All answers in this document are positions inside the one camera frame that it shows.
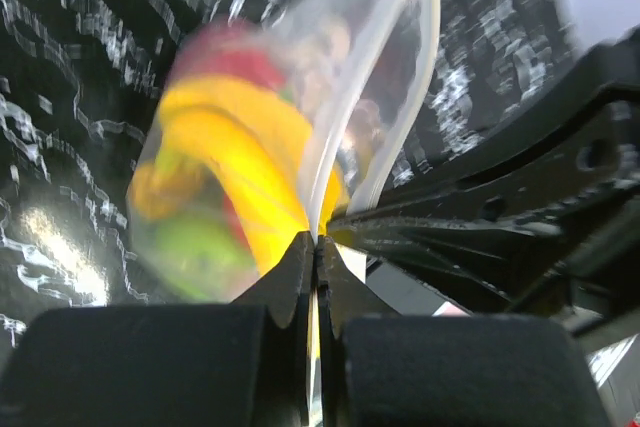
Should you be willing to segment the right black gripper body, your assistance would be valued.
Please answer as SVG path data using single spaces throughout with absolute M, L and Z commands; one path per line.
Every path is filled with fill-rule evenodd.
M 560 225 L 543 242 L 550 313 L 577 337 L 639 331 L 639 38 L 594 46 L 472 150 L 380 199 L 505 196 Z M 379 234 L 518 234 L 379 228 Z

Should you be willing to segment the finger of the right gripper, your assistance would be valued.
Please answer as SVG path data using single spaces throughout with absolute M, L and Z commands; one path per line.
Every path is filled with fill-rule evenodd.
M 519 234 L 351 234 L 349 245 L 390 263 L 473 313 L 548 315 L 543 242 Z
M 328 232 L 362 232 L 373 228 L 496 230 L 540 237 L 560 234 L 556 221 L 542 218 L 535 209 L 523 209 L 505 196 L 443 196 L 403 202 L 391 199 L 373 209 L 332 220 Z

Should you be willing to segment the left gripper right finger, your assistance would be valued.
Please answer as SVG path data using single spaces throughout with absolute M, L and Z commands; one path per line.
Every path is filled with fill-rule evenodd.
M 328 426 L 606 426 L 581 349 L 554 322 L 400 316 L 320 237 L 315 259 Z

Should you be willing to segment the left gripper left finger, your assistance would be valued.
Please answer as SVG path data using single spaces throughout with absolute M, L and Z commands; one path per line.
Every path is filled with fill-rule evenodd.
M 5 426 L 305 426 L 315 245 L 229 304 L 48 311 L 1 375 Z

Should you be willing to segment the green apple toy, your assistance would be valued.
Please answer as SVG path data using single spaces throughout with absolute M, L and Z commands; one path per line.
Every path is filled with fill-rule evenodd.
M 158 223 L 141 252 L 167 286 L 194 302 L 230 302 L 259 279 L 249 250 L 207 218 L 180 215 Z

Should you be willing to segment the yellow banana bunch toy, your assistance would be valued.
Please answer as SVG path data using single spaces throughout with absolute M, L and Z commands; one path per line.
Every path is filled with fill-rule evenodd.
M 152 228 L 176 216 L 217 221 L 253 255 L 259 276 L 301 232 L 324 233 L 349 198 L 330 166 L 317 219 L 302 197 L 310 179 L 310 120 L 289 93 L 224 74 L 175 83 L 163 95 L 128 190 L 131 238 L 141 250 Z

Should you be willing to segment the clear dotted zip top bag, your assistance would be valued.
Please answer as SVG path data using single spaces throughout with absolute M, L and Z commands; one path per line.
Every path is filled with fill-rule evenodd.
M 348 190 L 339 212 L 374 207 L 423 104 L 439 44 L 440 0 L 293 0 L 254 25 L 262 49 L 286 76 L 286 90 L 310 120 L 312 177 L 302 197 L 317 219 L 330 166 Z

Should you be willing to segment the red dragon fruit toy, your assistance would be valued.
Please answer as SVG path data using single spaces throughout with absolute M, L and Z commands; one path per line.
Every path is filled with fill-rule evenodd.
M 201 27 L 181 45 L 166 86 L 187 78 L 224 74 L 281 91 L 286 84 L 284 73 L 262 49 L 244 43 L 254 32 L 254 25 L 246 22 Z

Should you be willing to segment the black marble pattern mat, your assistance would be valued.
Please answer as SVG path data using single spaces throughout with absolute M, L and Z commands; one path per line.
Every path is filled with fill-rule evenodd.
M 289 0 L 1 0 L 1 350 L 41 312 L 165 303 L 126 190 L 177 45 Z M 557 0 L 441 0 L 433 81 L 388 187 L 463 153 L 571 62 Z

